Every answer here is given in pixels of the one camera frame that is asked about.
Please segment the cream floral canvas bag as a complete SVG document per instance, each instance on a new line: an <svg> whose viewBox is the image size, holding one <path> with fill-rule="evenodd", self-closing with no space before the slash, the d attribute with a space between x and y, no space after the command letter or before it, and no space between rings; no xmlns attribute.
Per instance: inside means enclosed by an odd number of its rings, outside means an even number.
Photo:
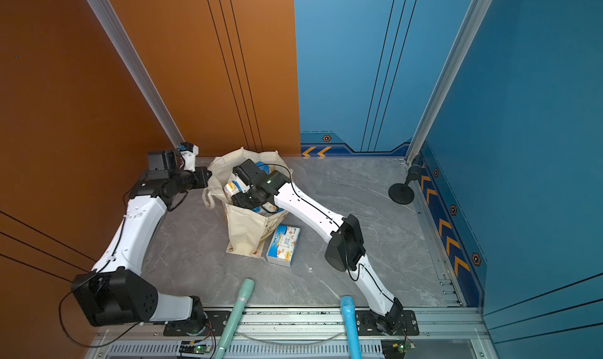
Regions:
<svg viewBox="0 0 603 359"><path fill-rule="evenodd" d="M286 212L278 212L271 216L263 216L249 209L232 204L223 187L229 181L232 169L247 159L266 164L277 164L279 169L287 170L286 163L276 151L255 153L240 148L221 157L216 157L207 167L212 172L208 187L204 189L202 199L209 209L221 208L225 214L229 234L229 246L226 252L252 258L262 256L265 241L270 238L276 228L287 216Z"/></svg>

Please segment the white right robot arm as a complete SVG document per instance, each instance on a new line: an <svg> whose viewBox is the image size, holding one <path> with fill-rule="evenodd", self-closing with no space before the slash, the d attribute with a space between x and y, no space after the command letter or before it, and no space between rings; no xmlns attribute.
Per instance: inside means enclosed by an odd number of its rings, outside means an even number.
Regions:
<svg viewBox="0 0 603 359"><path fill-rule="evenodd" d="M400 300L383 284L370 264L361 224L354 215L342 216L319 204L295 183L284 165L270 164L264 172L251 159L232 169L243 183L232 196L235 206L253 210L270 203L301 219L328 244L324 257L337 271L347 273L367 300L375 315L377 329L385 335L408 332L405 310Z"/></svg>

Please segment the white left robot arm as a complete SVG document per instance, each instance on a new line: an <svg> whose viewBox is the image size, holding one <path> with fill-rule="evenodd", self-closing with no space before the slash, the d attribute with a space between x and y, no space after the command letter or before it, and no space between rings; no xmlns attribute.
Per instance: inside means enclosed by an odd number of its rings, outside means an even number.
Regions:
<svg viewBox="0 0 603 359"><path fill-rule="evenodd" d="M122 222L110 245L89 274L72 282L72 295L94 327L128 323L167 323L199 334L207 315L197 296L162 294L141 277L149 244L174 198L204 189L211 177L196 166L197 146L183 142L177 150L152 152L148 168L131 188Z"/></svg>

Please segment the black round-base stand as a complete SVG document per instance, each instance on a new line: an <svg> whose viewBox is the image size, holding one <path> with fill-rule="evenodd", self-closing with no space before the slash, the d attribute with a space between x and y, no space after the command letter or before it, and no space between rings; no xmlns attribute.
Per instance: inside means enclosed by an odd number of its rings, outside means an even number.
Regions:
<svg viewBox="0 0 603 359"><path fill-rule="evenodd" d="M414 164L408 169L408 174L404 183L394 183L388 190L389 198L399 205L409 205L413 202L415 194L410 187L410 183L418 180L422 176L422 167Z"/></svg>

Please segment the left circuit board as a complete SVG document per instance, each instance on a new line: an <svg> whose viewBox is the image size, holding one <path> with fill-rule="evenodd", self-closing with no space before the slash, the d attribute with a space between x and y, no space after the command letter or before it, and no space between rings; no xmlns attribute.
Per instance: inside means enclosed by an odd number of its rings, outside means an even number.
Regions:
<svg viewBox="0 0 603 359"><path fill-rule="evenodd" d="M214 352L214 346L207 341L189 340L181 341L177 355L183 358L210 358Z"/></svg>

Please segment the circuit board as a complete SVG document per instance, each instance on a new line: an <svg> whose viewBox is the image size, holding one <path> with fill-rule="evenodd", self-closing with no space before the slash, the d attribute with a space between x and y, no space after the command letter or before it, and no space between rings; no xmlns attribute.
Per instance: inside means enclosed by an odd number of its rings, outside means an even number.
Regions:
<svg viewBox="0 0 603 359"><path fill-rule="evenodd" d="M183 358L210 358L214 352L214 346L207 341L189 340L181 341L177 355Z"/></svg>
<svg viewBox="0 0 603 359"><path fill-rule="evenodd" d="M381 345L384 359L405 359L408 351L416 349L412 341L382 340Z"/></svg>

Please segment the right circuit board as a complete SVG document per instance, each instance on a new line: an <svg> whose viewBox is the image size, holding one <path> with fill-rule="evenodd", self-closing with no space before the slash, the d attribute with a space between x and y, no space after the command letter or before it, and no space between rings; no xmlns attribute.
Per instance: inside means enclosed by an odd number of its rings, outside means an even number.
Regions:
<svg viewBox="0 0 603 359"><path fill-rule="evenodd" d="M412 341L382 340L381 345L384 359L405 359L408 351L416 349Z"/></svg>

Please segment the aluminium corner post left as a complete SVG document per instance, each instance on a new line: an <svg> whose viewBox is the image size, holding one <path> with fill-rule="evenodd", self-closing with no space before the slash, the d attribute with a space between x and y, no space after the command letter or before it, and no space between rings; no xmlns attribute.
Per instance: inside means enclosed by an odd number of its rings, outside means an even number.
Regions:
<svg viewBox="0 0 603 359"><path fill-rule="evenodd" d="M174 147L184 137L109 0L86 0Z"/></svg>

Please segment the aluminium corner post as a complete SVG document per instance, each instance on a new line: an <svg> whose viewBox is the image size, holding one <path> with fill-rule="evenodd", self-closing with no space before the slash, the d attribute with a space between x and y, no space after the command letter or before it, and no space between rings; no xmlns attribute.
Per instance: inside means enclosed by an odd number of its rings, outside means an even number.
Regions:
<svg viewBox="0 0 603 359"><path fill-rule="evenodd" d="M174 147L184 137L109 0L86 0Z"/></svg>
<svg viewBox="0 0 603 359"><path fill-rule="evenodd" d="M410 167L419 155L430 129L439 114L450 88L463 64L474 38L493 0L472 0L452 44L441 74L419 121L416 132L406 154L406 165Z"/></svg>

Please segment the aluminium front rail frame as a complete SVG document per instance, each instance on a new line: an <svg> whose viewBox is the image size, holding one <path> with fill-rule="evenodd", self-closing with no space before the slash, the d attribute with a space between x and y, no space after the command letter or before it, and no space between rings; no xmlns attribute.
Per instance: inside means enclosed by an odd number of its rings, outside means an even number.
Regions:
<svg viewBox="0 0 603 359"><path fill-rule="evenodd" d="M229 319L226 307L207 309L209 321L197 336L185 336L171 324L100 328L88 358L183 358L181 341L207 341L215 349ZM496 358L494 344L474 308L413 307L408 332L383 335L368 309L356 309L362 358L384 358L382 340L412 341L405 358ZM247 307L227 358L348 358L345 323L338 307Z"/></svg>

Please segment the aluminium corner post right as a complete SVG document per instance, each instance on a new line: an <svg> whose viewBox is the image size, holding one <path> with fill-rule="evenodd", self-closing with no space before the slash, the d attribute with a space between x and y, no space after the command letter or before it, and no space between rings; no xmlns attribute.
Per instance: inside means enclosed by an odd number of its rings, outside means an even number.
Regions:
<svg viewBox="0 0 603 359"><path fill-rule="evenodd" d="M439 114L450 88L463 64L474 38L493 0L472 0L452 44L441 74L419 121L416 132L406 154L406 165L410 167L419 155L430 129Z"/></svg>

